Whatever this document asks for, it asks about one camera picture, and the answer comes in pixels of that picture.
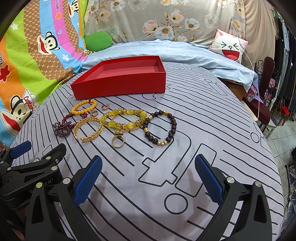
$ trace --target floral pillow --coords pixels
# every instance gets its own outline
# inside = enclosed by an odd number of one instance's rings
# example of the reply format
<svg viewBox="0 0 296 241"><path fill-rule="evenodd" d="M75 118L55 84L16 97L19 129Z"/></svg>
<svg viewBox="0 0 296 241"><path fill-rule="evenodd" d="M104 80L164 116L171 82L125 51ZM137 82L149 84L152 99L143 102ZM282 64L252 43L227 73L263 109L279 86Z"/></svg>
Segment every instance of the floral pillow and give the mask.
<svg viewBox="0 0 296 241"><path fill-rule="evenodd" d="M242 54L247 45L248 41L217 29L215 41L210 46L209 50L241 64Z"/></svg>
<svg viewBox="0 0 296 241"><path fill-rule="evenodd" d="M210 45L217 28L244 37L243 0L89 0L85 14L85 35L104 31L114 42L161 39Z"/></svg>

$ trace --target colorful blanket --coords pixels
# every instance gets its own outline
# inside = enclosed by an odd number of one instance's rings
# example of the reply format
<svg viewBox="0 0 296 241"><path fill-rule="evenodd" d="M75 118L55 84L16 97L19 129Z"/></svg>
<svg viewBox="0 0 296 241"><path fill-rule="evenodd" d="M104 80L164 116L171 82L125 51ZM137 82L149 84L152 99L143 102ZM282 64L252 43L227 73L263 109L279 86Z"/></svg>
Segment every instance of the colorful blanket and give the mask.
<svg viewBox="0 0 296 241"><path fill-rule="evenodd" d="M32 0L7 30L0 42L0 147L10 146L39 104L82 67L87 51L79 12L86 5Z"/></svg>

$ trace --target tiled floor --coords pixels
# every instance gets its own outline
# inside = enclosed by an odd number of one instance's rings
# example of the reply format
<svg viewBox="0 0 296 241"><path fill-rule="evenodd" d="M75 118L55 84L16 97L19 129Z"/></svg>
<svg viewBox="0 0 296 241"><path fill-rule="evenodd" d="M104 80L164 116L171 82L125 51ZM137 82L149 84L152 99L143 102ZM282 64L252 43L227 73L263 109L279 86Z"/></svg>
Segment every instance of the tiled floor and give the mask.
<svg viewBox="0 0 296 241"><path fill-rule="evenodd" d="M288 180L285 165L292 160L291 152L296 147L296 121L287 121L284 126L275 128L272 135L267 139L274 160L281 176L284 193L284 201L287 203Z"/></svg>

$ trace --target white string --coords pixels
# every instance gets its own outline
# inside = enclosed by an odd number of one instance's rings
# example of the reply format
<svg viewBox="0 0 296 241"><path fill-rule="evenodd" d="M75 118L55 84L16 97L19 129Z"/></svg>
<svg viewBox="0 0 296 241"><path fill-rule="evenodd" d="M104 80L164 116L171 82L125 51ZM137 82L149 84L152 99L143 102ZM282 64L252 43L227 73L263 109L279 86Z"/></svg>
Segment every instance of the white string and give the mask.
<svg viewBox="0 0 296 241"><path fill-rule="evenodd" d="M219 0L219 2L220 2L220 4L221 4L221 6L222 6L224 12L226 13L226 15L227 15L227 17L228 17L228 19L229 19L229 22L230 22L231 26L233 27L233 30L235 31L235 28L234 28L234 26L233 26L233 24L232 24L232 22L231 22L231 20L230 20L230 18L229 18L229 16L228 16L226 10L224 9L224 6L223 6L221 0ZM247 53L245 52L245 48L243 48L243 49L244 49L244 53L245 53L245 55L248 57L248 60L250 61L250 64L251 64L251 66L252 66L253 71L255 72L254 67L253 67L253 65L252 65L252 62L251 62L249 56L247 55ZM257 119L259 119L260 95L259 95L259 86L258 86L258 82L257 82L257 90L258 90L258 97L259 97L259 100L258 100L258 116L257 116Z"/></svg>

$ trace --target light blue blanket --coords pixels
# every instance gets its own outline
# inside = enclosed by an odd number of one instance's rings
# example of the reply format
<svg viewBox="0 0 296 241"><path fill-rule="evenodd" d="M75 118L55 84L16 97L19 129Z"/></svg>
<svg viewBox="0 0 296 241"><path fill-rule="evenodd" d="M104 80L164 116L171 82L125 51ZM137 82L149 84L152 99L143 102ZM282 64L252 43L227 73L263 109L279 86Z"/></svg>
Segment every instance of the light blue blanket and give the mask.
<svg viewBox="0 0 296 241"><path fill-rule="evenodd" d="M216 77L242 83L246 91L252 83L257 87L258 75L255 72L231 59L209 51L205 45L159 39L115 44L108 49L92 53L83 63L81 71L90 69L103 60L143 55L159 55L163 62L203 67Z"/></svg>

